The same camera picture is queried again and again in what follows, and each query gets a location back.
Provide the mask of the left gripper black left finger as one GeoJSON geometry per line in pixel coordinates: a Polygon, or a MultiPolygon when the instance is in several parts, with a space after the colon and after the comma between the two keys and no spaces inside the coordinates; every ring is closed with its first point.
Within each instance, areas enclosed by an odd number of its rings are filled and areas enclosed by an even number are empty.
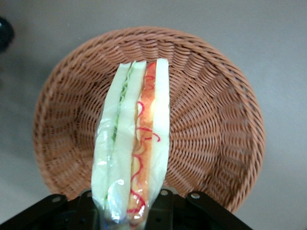
{"type": "Polygon", "coordinates": [[[52,194],[0,225],[2,230],[99,230],[100,215],[90,189],[75,199],[52,194]]]}

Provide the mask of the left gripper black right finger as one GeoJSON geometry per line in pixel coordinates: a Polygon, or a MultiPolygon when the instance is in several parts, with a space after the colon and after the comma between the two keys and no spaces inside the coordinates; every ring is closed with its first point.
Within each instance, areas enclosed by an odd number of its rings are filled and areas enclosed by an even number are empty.
{"type": "Polygon", "coordinates": [[[186,197],[162,189],[146,221],[148,230],[249,230],[247,224],[199,191],[186,197]]]}

